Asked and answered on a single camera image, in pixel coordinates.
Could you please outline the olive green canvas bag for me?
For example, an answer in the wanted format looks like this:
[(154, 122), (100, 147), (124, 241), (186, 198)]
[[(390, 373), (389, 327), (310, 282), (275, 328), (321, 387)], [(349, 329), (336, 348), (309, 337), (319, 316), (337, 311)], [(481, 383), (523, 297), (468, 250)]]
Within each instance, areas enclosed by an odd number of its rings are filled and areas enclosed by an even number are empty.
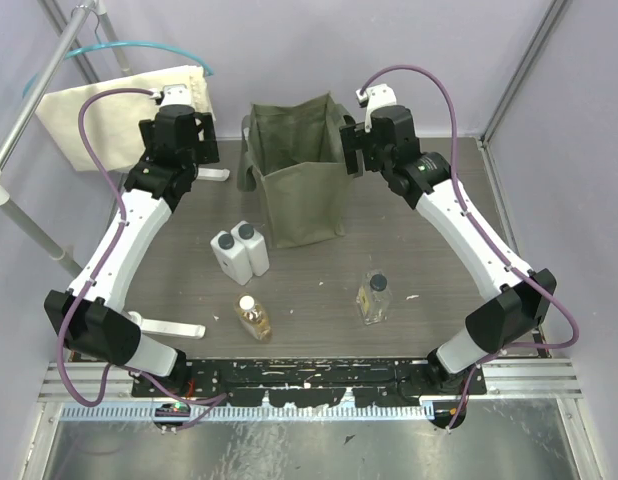
[(253, 104), (241, 124), (237, 188), (257, 192), (272, 244), (345, 235), (347, 174), (340, 128), (349, 112), (326, 93), (295, 106)]

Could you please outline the white square bottle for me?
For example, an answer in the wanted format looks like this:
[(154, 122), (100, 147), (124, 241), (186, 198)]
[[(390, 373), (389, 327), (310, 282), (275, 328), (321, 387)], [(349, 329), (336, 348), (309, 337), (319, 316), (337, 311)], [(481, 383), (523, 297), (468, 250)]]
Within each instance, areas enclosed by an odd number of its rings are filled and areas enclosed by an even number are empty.
[(222, 271), (238, 285), (246, 285), (253, 276), (246, 248), (229, 232), (220, 231), (210, 246)]
[(230, 233), (245, 247), (253, 274), (263, 276), (270, 268), (265, 237), (247, 221), (236, 224)]

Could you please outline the clear square bottle grey cap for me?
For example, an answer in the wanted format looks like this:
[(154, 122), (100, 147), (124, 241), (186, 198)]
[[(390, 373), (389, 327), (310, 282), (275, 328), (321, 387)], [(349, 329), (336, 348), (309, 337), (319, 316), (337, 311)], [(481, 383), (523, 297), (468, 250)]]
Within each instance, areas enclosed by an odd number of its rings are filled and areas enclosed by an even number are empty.
[(387, 319), (392, 294), (388, 279), (382, 270), (366, 272), (356, 294), (356, 305), (363, 323), (367, 326)]

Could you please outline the amber liquid bottle white cap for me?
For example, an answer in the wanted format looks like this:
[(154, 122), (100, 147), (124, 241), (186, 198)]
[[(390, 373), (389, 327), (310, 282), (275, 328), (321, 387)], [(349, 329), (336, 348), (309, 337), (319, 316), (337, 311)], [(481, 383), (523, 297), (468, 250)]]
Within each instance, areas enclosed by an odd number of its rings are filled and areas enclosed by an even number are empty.
[(234, 307), (242, 326), (254, 339), (261, 342), (271, 340), (269, 316), (258, 300), (249, 294), (242, 294)]

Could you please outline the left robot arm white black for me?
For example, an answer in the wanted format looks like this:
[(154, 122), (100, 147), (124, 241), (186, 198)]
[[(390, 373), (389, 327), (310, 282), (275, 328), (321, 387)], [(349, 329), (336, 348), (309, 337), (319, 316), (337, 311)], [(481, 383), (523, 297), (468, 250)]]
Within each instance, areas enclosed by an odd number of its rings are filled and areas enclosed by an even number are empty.
[(211, 114), (166, 105), (139, 130), (144, 152), (124, 184), (124, 205), (87, 266), (66, 291), (52, 290), (44, 310), (63, 347), (154, 375), (167, 396), (183, 393), (185, 356), (142, 333), (125, 310), (127, 292), (156, 234), (190, 192), (202, 164), (219, 160)]

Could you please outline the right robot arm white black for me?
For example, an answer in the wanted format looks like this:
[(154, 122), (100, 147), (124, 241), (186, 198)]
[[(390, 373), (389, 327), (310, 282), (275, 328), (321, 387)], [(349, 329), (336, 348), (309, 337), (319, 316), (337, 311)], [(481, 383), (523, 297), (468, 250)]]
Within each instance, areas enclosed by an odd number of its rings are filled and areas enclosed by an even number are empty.
[(536, 288), (552, 294), (557, 281), (548, 269), (534, 270), (509, 249), (473, 207), (463, 185), (452, 180), (441, 154), (421, 150), (408, 108), (384, 106), (370, 120), (365, 125), (344, 117), (340, 138), (348, 174), (380, 173), (390, 190), (442, 235), (484, 300), (464, 327), (427, 357), (429, 385), (448, 394), (472, 364), (542, 324), (549, 302)]

